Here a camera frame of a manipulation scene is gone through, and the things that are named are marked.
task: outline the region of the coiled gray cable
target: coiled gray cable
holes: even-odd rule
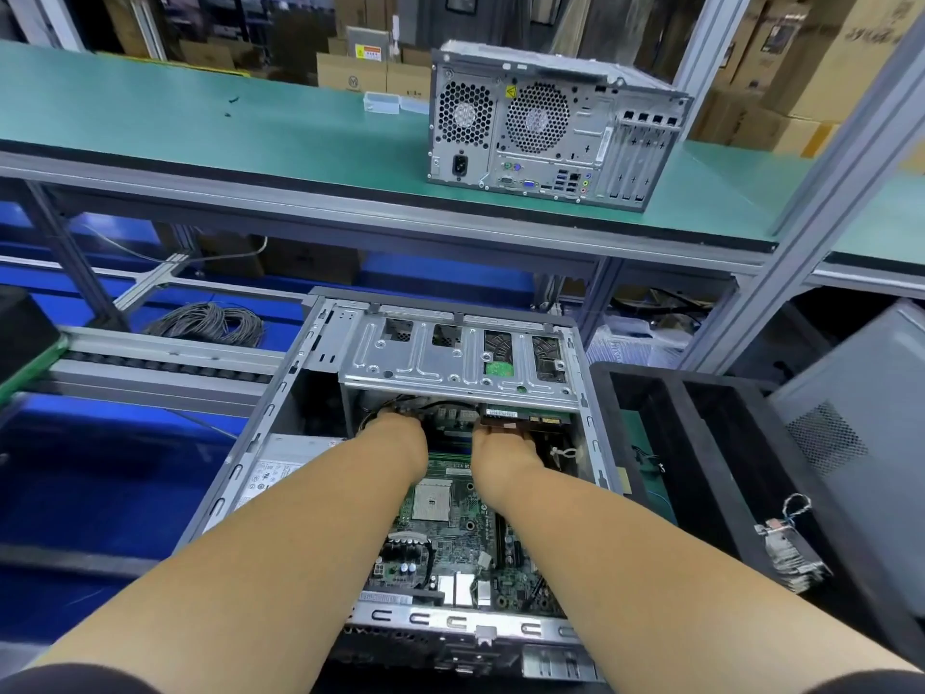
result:
[[[264,322],[244,307],[223,308],[215,302],[196,302],[165,314],[145,326],[142,333],[254,348],[264,337]]]

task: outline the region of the fan grille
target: fan grille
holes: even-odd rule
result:
[[[517,148],[541,153],[555,146],[569,126],[569,101],[555,85],[536,82],[517,92],[505,126]]]
[[[482,143],[489,134],[494,103],[484,85],[453,80],[440,92],[437,128],[450,143]]]

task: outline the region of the hand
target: hand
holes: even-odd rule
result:
[[[497,512],[524,474],[542,470],[537,445],[518,431],[477,426],[472,434],[472,478],[478,496]]]
[[[366,424],[357,440],[371,442],[377,453],[394,455],[396,461],[407,466],[409,486],[416,485],[427,473],[427,438],[423,434],[421,422],[413,416],[383,410]]]

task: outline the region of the person's right hand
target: person's right hand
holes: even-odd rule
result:
[[[519,432],[483,426],[473,431],[473,482],[478,496],[495,511],[504,513],[505,501],[525,474],[542,469],[536,444]]]

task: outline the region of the yellow sticky note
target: yellow sticky note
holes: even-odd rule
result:
[[[617,466],[617,475],[620,476],[620,484],[623,485],[623,494],[632,494],[633,490],[630,488],[630,476],[626,474],[626,468]]]

